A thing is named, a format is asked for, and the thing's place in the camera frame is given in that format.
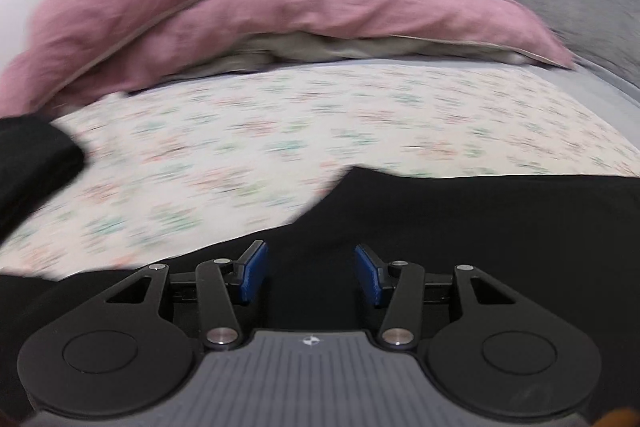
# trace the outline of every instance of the black cloth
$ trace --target black cloth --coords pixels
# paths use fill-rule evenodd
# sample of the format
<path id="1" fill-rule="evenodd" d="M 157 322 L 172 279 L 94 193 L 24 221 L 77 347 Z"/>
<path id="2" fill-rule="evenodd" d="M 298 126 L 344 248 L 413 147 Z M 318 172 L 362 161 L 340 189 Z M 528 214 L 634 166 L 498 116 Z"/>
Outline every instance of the black cloth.
<path id="1" fill-rule="evenodd" d="M 36 116 L 0 118 L 0 243 L 83 168 L 84 153 L 56 127 Z"/>
<path id="2" fill-rule="evenodd" d="M 290 225 L 165 261 L 192 271 L 236 258 L 254 239 L 270 246 L 257 302 L 238 309 L 245 328 L 376 330 L 362 299 L 353 247 L 450 273 L 474 264 L 585 331 L 604 368 L 590 416 L 640 408 L 640 179 L 599 176 L 401 178 L 354 168 Z M 0 409 L 30 411 L 15 370 L 20 345 L 41 326 L 131 272 L 82 273 L 60 282 L 0 277 Z M 185 309 L 178 320 L 188 317 Z M 431 317 L 425 315 L 425 327 Z"/>

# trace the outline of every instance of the pink comforter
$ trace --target pink comforter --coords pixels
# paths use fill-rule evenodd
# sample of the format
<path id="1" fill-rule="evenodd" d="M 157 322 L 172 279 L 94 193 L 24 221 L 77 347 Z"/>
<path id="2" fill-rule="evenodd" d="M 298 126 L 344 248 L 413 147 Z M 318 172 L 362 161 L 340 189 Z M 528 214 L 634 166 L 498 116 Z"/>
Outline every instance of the pink comforter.
<path id="1" fill-rule="evenodd" d="M 538 17 L 509 0 L 46 0 L 29 49 L 0 77 L 0 116 L 150 87 L 245 36 L 295 31 L 496 44 L 572 65 Z"/>

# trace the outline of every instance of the gray plastic panel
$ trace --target gray plastic panel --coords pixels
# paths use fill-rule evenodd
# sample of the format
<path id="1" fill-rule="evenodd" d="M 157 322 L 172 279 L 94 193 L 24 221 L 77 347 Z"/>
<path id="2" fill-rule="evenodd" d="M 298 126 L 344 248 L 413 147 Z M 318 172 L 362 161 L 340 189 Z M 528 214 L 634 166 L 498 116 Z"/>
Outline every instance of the gray plastic panel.
<path id="1" fill-rule="evenodd" d="M 235 351 L 209 353 L 177 394 L 108 421 L 40 413 L 28 427 L 499 427 L 447 401 L 411 356 L 363 332 L 258 331 Z M 585 427 L 577 415 L 539 424 Z"/>

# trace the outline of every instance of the blue rubber pad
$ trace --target blue rubber pad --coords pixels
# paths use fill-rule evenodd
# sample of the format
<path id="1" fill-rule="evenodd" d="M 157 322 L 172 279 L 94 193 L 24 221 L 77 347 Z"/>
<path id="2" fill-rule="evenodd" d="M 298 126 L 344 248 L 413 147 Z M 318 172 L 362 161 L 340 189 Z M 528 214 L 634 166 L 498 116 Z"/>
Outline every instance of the blue rubber pad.
<path id="1" fill-rule="evenodd" d="M 379 306 L 382 302 L 382 288 L 380 288 L 378 270 L 361 247 L 356 247 L 355 260 L 356 277 L 367 301 L 373 306 Z"/>
<path id="2" fill-rule="evenodd" d="M 240 285 L 242 302 L 251 302 L 260 289 L 260 285 L 267 275 L 267 244 L 263 243 L 251 259 L 244 265 L 244 278 Z"/>

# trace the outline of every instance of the floral pattern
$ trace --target floral pattern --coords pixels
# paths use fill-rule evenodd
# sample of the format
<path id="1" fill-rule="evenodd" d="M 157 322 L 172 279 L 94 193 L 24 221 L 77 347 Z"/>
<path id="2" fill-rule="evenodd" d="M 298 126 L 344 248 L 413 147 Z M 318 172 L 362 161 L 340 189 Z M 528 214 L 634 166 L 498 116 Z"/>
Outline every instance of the floral pattern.
<path id="1" fill-rule="evenodd" d="M 350 165 L 411 176 L 640 174 L 640 152 L 517 67 L 303 66 L 112 95 L 56 121 L 90 166 L 0 269 L 142 266 L 276 227 Z"/>

